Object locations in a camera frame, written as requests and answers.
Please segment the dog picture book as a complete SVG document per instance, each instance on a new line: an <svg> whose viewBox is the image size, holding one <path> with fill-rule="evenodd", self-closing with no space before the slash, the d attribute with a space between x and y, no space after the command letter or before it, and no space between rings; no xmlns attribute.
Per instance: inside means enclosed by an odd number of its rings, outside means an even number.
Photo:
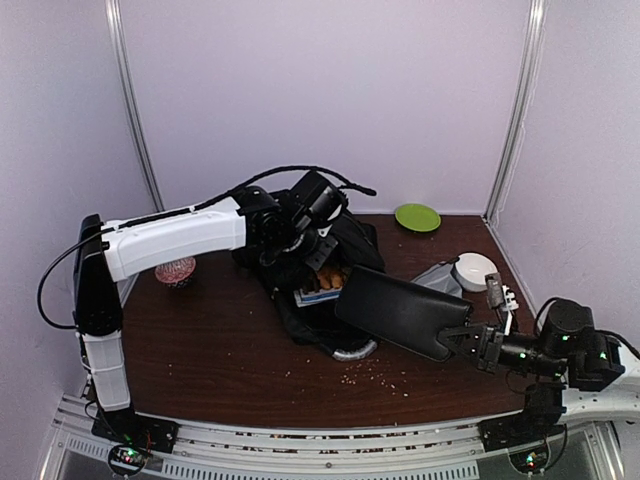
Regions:
<svg viewBox="0 0 640 480"><path fill-rule="evenodd" d="M336 300L351 273L350 267L329 265L313 272L300 288L293 292L298 307L307 307Z"/></svg>

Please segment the black backpack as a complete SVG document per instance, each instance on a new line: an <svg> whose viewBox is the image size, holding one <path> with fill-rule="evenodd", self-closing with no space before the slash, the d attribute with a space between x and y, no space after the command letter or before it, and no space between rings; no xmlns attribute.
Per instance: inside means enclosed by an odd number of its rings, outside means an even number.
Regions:
<svg viewBox="0 0 640 480"><path fill-rule="evenodd" d="M353 267L385 271L378 233L373 224L347 212L337 219L327 238L336 245L317 270L294 252L269 265L256 247L235 250L232 258L260 282L295 344L316 347L339 362L362 360L377 348L376 338L340 320L335 308Z"/></svg>

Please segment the grey cloth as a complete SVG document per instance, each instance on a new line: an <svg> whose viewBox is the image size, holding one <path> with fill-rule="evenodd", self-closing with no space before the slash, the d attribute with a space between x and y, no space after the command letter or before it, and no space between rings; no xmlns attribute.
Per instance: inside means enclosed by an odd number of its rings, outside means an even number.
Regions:
<svg viewBox="0 0 640 480"><path fill-rule="evenodd" d="M461 298L463 296L463 289L453 274L455 264L458 260L458 257L454 257L450 260L439 262L416 276L411 282L425 288Z"/></svg>

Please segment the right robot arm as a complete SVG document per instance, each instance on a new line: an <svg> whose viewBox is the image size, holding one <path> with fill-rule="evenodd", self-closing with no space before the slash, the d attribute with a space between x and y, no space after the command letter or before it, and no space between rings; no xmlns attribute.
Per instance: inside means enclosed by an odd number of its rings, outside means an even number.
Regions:
<svg viewBox="0 0 640 480"><path fill-rule="evenodd" d="M590 308L548 300L542 329L524 334L505 325L465 325L438 333L438 341L480 371L503 367L534 377L514 415L519 440L535 440L550 425L639 419L639 351L621 335L595 327Z"/></svg>

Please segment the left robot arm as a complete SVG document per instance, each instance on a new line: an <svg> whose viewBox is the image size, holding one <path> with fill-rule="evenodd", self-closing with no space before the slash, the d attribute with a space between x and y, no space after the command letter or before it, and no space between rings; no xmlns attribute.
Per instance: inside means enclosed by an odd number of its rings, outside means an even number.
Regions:
<svg viewBox="0 0 640 480"><path fill-rule="evenodd" d="M170 262L217 251L254 249L263 261L291 254L317 270L334 249L330 230L348 199L318 167L300 167L293 187L269 193L256 179L217 197L129 220L81 224L73 318L106 429L123 444L144 433L132 405L122 345L118 283Z"/></svg>

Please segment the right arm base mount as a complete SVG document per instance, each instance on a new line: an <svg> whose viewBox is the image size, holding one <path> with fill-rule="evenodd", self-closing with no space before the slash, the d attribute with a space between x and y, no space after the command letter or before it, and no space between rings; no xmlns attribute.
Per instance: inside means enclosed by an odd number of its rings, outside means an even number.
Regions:
<svg viewBox="0 0 640 480"><path fill-rule="evenodd" d="M535 424L519 415L484 420L478 430L485 452L505 450L511 467L528 477L548 472L568 443L566 425Z"/></svg>

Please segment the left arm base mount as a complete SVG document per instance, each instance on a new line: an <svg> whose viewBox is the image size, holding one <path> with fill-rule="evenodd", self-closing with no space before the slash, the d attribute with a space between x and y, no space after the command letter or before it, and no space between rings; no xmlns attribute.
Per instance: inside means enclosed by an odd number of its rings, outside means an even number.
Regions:
<svg viewBox="0 0 640 480"><path fill-rule="evenodd" d="M117 434L98 420L93 422L91 433L113 443L107 465L113 473L125 477L141 473L156 453L172 453L178 430L176 422L142 417L138 433Z"/></svg>

